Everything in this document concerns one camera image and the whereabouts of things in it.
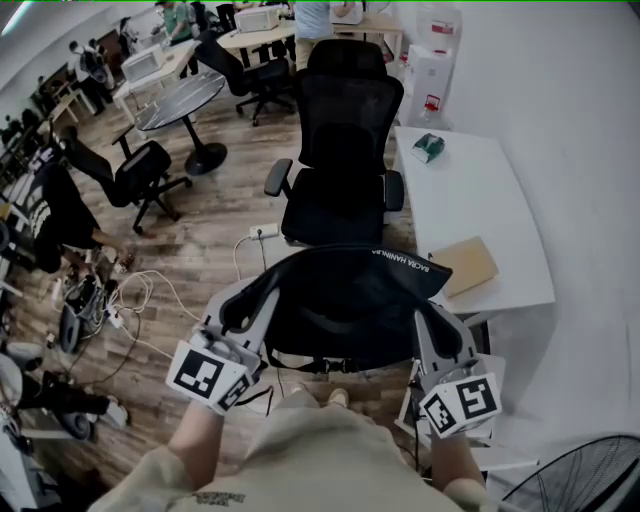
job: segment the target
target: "wooden floor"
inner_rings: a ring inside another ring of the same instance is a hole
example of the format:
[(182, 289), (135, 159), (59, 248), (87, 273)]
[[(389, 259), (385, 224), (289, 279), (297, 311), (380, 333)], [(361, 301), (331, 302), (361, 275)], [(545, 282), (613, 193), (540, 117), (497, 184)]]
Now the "wooden floor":
[[(284, 197), (267, 197), (263, 192), (264, 181), (273, 162), (283, 157), (295, 160), (299, 152), (297, 113), (288, 114), (273, 106), (260, 117), (260, 126), (252, 127), (250, 116), (240, 118), (236, 114), (235, 103), (238, 101), (225, 88), (216, 99), (198, 111), (194, 125), (197, 133), (205, 143), (224, 143), (229, 150), (227, 159), (216, 171), (195, 178), (193, 188), (178, 188), (169, 194), (174, 208), (182, 214), (178, 222), (173, 223), (152, 206), (142, 223), (145, 229), (143, 237), (136, 236), (131, 230), (136, 215), (134, 206), (112, 207), (96, 182), (72, 171), (84, 201), (101, 228), (127, 238), (134, 247), (137, 254), (134, 270), (161, 271), (174, 283), (185, 306), (196, 315), (202, 313), (212, 294), (236, 280), (233, 246), (248, 234), (249, 227), (268, 222), (280, 223), (286, 201)], [(123, 156), (119, 147), (109, 145), (110, 136), (126, 124), (124, 115), (111, 105), (95, 120), (86, 115), (81, 119), (80, 137), (108, 158), (115, 168), (121, 164)], [(185, 127), (175, 124), (152, 132), (151, 136), (170, 153), (172, 176), (184, 176), (183, 163), (193, 148)], [(133, 133), (129, 140), (132, 149), (141, 143)], [(392, 136), (387, 144), (389, 168), (394, 153)], [(386, 228), (385, 237), (385, 244), (390, 247), (413, 249), (415, 241), (408, 205)], [(281, 257), (277, 251), (276, 247), (270, 252), (267, 246), (270, 263)], [(238, 261), (243, 277), (259, 274), (262, 270), (259, 246), (252, 241), (243, 243), (238, 250)], [(57, 333), (60, 314), (52, 309), (50, 299), (55, 277), (40, 271), (31, 275), (20, 269), (12, 271), (10, 282), (25, 293), (22, 299), (12, 299), (12, 340), (44, 343), (47, 332)], [(126, 300), (140, 300), (141, 287), (133, 283), (131, 289)], [(135, 323), (134, 317), (128, 320), (130, 330), (135, 330)], [(192, 325), (193, 320), (180, 309), (169, 287), (156, 280), (149, 306), (142, 314), (140, 339), (173, 353), (178, 340), (188, 335)], [(113, 371), (122, 362), (130, 341), (122, 331), (107, 325), (89, 343), (85, 355), (73, 368), (73, 375), (79, 382), (93, 381)], [(59, 371), (61, 366), (68, 368), (73, 359), (57, 349), (48, 351), (45, 367)], [(168, 366), (169, 361), (161, 354), (137, 346), (131, 359), (114, 378), (94, 386), (96, 391), (117, 396), (127, 407), (131, 416), (129, 427), (116, 431), (99, 423), (93, 442), (37, 441), (43, 462), (48, 468), (63, 464), (72, 477), (97, 468), (107, 484), (120, 481), (146, 451), (169, 439), (185, 408), (185, 399), (164, 384)], [(320, 400), (326, 400), (336, 386), (347, 388), (352, 396), (353, 409), (389, 426), (401, 444), (412, 446), (404, 434), (392, 426), (401, 405), (408, 372), (409, 366), (401, 365), (396, 369), (368, 372), (367, 375), (334, 374), (327, 378), (281, 371), (280, 376), (285, 394), (296, 381), (305, 381)], [(272, 369), (263, 374), (256, 390), (267, 385), (274, 385), (277, 402), (280, 388)], [(219, 471), (233, 471), (242, 460), (254, 429), (264, 420), (265, 403), (251, 404), (255, 411), (239, 407), (229, 414)]]

